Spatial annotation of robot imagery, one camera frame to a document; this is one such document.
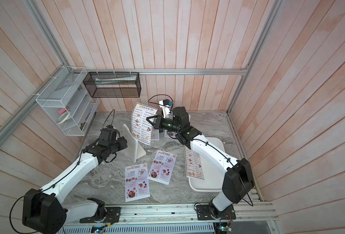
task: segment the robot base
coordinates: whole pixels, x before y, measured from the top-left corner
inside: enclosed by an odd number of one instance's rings
[[[105,220],[103,222],[117,223],[119,221],[120,207],[106,207],[105,209]],[[96,216],[80,219],[80,223],[95,223],[96,221],[98,221]]]

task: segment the menu title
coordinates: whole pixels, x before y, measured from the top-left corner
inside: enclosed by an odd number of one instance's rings
[[[140,168],[140,165],[137,165],[137,166],[131,166],[131,167],[127,168],[127,170],[132,170],[132,169],[135,169],[135,168]]]

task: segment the black plastic cover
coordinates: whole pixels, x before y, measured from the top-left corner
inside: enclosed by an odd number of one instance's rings
[[[254,178],[250,163],[243,158],[237,160],[232,168],[227,168],[222,191],[231,202],[237,204],[254,187]]]

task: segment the white tray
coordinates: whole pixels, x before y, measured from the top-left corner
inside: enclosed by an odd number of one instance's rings
[[[210,143],[219,149],[225,151],[223,143],[216,137],[207,137]],[[210,163],[205,157],[201,157],[201,164],[203,168],[204,180],[188,178],[189,185],[196,192],[220,192],[222,191],[222,184],[224,177],[217,170],[217,168]]]

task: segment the menu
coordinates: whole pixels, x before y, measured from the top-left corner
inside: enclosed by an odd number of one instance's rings
[[[125,175],[126,202],[150,197],[146,163],[126,167]]]
[[[184,154],[186,157],[186,172],[188,178],[203,178],[203,168],[201,164],[200,154],[190,150],[188,147],[184,147]]]
[[[159,130],[158,130],[158,129],[153,128],[153,129],[151,130],[150,139],[151,139],[151,140],[159,140]]]
[[[131,133],[139,141],[150,145],[153,126],[146,120],[147,117],[156,115],[156,108],[136,103],[131,117]]]
[[[174,169],[176,154],[158,150],[149,171],[149,180],[168,185]]]

